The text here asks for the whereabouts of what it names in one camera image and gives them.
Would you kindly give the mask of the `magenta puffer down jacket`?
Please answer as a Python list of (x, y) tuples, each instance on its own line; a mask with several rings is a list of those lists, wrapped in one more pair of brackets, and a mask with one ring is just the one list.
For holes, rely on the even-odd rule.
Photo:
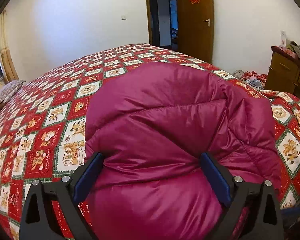
[(99, 239), (203, 239), (222, 213), (207, 152), (252, 183), (281, 187), (270, 102), (207, 70), (147, 63), (92, 96), (85, 152), (104, 167), (87, 198)]

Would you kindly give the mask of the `pile of clothes on floor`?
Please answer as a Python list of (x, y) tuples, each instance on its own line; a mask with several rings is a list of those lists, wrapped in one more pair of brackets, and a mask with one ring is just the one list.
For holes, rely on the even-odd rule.
[(258, 74), (255, 71), (252, 71), (252, 72), (245, 71), (244, 72), (243, 70), (240, 70), (240, 69), (234, 71), (232, 73), (232, 75), (259, 90), (264, 89), (267, 78), (268, 78), (267, 74)]

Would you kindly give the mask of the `red Christmas patchwork bedspread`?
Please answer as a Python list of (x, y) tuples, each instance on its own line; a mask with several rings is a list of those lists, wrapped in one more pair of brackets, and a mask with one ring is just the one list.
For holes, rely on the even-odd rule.
[[(270, 102), (280, 158), (281, 209), (300, 202), (300, 99), (258, 91), (203, 60), (149, 44), (129, 44), (82, 57), (22, 87), (0, 110), (0, 226), (19, 239), (21, 215), (32, 182), (60, 181), (89, 159), (85, 126), (89, 101), (106, 82), (147, 63), (172, 63), (207, 70)], [(78, 205), (93, 230), (87, 199)]]

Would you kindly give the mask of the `striped grey pillow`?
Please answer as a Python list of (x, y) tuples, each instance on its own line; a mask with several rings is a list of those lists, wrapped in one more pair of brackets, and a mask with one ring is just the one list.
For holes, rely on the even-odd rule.
[(11, 100), (23, 86), (24, 80), (13, 80), (0, 89), (0, 110)]

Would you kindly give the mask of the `brown wooden dresser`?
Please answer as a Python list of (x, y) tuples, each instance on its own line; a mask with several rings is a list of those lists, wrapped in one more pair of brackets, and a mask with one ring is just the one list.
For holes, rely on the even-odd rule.
[(300, 99), (300, 60), (287, 54), (278, 46), (272, 46), (265, 89), (289, 92)]

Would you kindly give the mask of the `beige patterned curtain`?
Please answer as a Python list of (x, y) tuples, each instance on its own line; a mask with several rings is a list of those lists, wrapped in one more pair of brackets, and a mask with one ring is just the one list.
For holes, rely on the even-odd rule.
[(19, 79), (19, 77), (15, 70), (8, 45), (6, 18), (7, 12), (6, 9), (4, 9), (0, 14), (0, 69), (3, 74), (4, 82), (9, 83)]

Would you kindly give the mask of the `clutter on dresser top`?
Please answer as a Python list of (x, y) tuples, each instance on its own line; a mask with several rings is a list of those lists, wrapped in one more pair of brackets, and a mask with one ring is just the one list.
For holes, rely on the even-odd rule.
[(280, 37), (279, 48), (292, 58), (300, 60), (300, 44), (288, 40), (285, 31), (280, 31)]

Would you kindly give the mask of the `brown wooden door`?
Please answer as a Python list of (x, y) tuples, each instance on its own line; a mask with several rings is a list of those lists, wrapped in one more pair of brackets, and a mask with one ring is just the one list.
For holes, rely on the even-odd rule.
[[(178, 51), (212, 62), (214, 41), (214, 1), (200, 0), (191, 4), (189, 0), (177, 0)], [(210, 27), (206, 22), (210, 18)]]

